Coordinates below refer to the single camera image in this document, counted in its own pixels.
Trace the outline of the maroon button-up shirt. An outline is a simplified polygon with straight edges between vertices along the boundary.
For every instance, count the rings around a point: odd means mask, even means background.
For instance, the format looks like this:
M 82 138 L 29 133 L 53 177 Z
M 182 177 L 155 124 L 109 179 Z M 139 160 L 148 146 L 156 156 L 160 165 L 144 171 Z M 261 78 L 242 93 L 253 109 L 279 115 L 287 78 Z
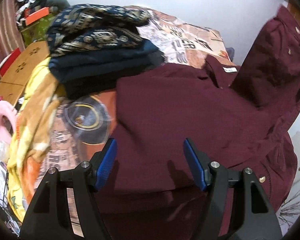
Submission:
M 277 210 L 297 171 L 288 130 L 300 113 L 300 26 L 286 7 L 240 67 L 207 56 L 119 79 L 117 158 L 96 195 L 113 239 L 189 239 L 205 194 L 183 154 L 190 138 L 211 160 L 250 167 Z

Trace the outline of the newspaper print bed blanket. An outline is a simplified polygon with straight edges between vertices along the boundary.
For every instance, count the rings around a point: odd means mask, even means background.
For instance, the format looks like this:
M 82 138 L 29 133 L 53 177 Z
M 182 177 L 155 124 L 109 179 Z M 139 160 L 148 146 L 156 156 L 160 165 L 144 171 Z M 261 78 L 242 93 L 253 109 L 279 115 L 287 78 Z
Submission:
M 230 64 L 219 32 L 187 24 L 180 19 L 152 9 L 126 7 L 148 11 L 147 25 L 138 27 L 140 36 L 151 41 L 163 52 L 165 61 L 201 67 L 207 55 Z M 35 188 L 50 167 L 67 170 L 89 160 L 102 150 L 113 133 L 116 122 L 116 90 L 104 90 L 66 99 L 59 105 L 53 121 L 50 149 L 39 166 L 28 163 L 33 173 L 27 178 Z

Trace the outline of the pink plush toy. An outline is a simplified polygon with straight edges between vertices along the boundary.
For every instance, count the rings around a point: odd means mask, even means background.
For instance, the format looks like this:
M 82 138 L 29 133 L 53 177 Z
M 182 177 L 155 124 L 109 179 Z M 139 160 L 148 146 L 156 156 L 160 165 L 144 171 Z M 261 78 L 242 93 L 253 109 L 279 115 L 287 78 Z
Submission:
M 7 163 L 9 159 L 8 148 L 12 135 L 16 129 L 17 110 L 8 101 L 0 96 L 0 161 Z

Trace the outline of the yellow orange fleece blanket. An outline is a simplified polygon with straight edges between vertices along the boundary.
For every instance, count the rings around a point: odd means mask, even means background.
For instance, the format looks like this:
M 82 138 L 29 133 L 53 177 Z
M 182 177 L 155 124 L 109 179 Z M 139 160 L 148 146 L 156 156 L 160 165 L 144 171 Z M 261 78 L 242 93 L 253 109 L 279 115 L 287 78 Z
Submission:
M 47 57 L 32 71 L 8 149 L 7 200 L 20 221 L 26 213 L 23 200 L 30 202 L 34 195 L 33 182 L 27 178 L 33 169 L 27 164 L 39 166 L 44 160 L 57 109 L 66 98 L 64 86 L 49 70 L 50 60 Z

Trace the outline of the black folded garment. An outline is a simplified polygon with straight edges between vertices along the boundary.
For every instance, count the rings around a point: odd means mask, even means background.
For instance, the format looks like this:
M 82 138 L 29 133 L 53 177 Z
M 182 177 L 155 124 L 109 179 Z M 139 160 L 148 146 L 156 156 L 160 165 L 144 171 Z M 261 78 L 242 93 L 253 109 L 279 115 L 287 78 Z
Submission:
M 97 74 L 90 74 L 66 81 L 64 83 L 66 96 L 71 100 L 75 100 L 92 93 L 114 89 L 118 79 L 139 75 L 145 71 L 157 68 L 164 62 L 164 54 L 161 51 L 157 51 L 140 58 L 100 65 L 100 71 Z

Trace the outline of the cardboard box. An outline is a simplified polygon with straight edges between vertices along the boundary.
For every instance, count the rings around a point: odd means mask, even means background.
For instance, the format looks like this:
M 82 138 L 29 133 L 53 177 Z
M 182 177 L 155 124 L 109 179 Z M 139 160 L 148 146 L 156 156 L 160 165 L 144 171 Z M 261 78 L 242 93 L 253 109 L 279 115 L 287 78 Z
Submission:
M 0 97 L 15 106 L 24 92 L 34 68 L 46 59 L 49 49 L 46 41 L 30 44 L 11 64 L 0 80 Z

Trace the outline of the dark navy folded garment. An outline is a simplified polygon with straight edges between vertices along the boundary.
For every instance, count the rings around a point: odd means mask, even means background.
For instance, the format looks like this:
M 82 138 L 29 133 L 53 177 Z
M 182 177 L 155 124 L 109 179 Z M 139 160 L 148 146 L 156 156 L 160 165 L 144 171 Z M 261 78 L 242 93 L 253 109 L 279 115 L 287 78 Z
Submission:
M 144 39 L 136 48 L 112 48 L 51 57 L 49 70 L 60 82 L 88 76 L 109 74 L 130 68 L 158 66 L 164 54 L 151 41 Z

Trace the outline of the green storage box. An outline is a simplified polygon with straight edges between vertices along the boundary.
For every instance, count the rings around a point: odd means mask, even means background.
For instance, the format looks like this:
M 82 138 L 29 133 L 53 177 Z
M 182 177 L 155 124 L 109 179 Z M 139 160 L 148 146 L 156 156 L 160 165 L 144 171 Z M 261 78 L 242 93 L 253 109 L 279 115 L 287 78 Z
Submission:
M 46 40 L 46 31 L 53 22 L 54 18 L 54 14 L 48 14 L 20 31 L 23 37 L 25 48 L 33 42 Z

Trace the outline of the navy patterned folded garment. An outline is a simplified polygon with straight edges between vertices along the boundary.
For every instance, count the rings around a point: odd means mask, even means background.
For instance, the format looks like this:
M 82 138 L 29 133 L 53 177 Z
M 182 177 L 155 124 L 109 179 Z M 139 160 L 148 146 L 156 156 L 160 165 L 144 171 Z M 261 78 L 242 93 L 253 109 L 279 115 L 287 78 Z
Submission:
M 78 4 L 60 12 L 46 32 L 52 57 L 113 48 L 136 48 L 143 38 L 137 28 L 147 25 L 150 14 L 117 5 Z

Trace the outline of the orange flat box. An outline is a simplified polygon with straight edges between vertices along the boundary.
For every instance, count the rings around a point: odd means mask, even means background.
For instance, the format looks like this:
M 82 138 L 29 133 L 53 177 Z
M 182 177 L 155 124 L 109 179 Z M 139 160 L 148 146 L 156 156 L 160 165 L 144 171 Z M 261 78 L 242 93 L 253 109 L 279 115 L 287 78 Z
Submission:
M 29 14 L 25 18 L 25 24 L 26 26 L 36 22 L 37 20 L 41 19 L 42 17 L 45 17 L 49 14 L 49 8 L 48 7 L 43 7 L 42 9 L 39 9 L 32 14 Z

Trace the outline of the dark grey cloth bundle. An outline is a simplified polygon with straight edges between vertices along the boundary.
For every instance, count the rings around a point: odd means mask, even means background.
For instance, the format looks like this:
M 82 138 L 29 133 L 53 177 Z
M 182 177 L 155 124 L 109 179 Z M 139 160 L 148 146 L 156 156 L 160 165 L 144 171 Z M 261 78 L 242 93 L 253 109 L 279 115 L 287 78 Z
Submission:
M 18 2 L 18 14 L 22 14 L 26 9 L 30 9 L 30 12 L 37 11 L 44 7 L 56 7 L 60 10 L 69 6 L 67 0 L 17 0 Z

